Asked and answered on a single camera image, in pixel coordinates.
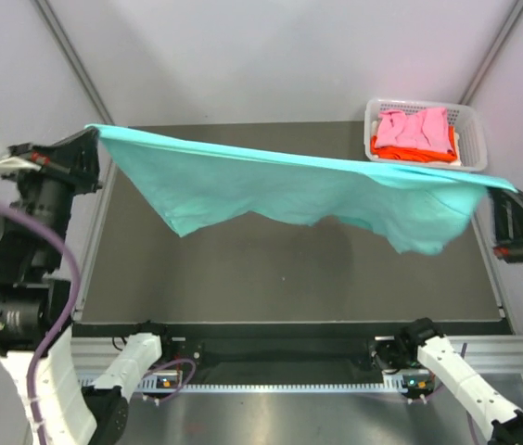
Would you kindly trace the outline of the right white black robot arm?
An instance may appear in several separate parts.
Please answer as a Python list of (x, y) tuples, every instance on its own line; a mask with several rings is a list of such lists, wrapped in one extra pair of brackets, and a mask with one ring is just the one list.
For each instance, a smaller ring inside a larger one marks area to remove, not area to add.
[[(523, 192), (490, 189), (493, 255), (523, 265)], [(478, 372), (441, 328), (429, 318), (405, 326), (395, 337), (400, 360), (420, 366), (443, 385), (465, 410), (471, 434), (487, 444), (523, 444), (523, 406)]]

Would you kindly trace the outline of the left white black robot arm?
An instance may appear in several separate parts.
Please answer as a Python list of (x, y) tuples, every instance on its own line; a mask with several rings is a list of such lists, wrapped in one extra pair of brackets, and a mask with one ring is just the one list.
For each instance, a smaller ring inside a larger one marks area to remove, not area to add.
[(121, 353), (93, 383), (71, 354), (79, 266), (64, 240), (75, 197), (97, 192), (96, 128), (51, 146), (0, 145), (0, 176), (19, 199), (0, 204), (0, 363), (12, 378), (36, 444), (114, 444), (130, 399), (153, 365), (174, 359), (161, 324), (121, 324)]

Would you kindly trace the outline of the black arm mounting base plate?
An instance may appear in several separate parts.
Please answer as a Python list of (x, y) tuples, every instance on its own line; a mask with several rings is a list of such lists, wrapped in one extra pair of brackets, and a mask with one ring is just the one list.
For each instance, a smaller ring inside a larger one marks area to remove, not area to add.
[(417, 345), (435, 332), (425, 319), (410, 323), (157, 324), (118, 328), (113, 338), (151, 332), (159, 362), (193, 372), (200, 385), (364, 383), (384, 368), (414, 367)]

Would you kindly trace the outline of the teal t shirt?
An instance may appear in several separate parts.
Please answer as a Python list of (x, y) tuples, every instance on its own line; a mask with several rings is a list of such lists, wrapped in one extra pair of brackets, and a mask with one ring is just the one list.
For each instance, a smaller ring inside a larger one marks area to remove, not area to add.
[(178, 235), (252, 212), (293, 225), (326, 217), (385, 237), (400, 252), (436, 255), (470, 223), (502, 178), (187, 141), (98, 125), (100, 143)]

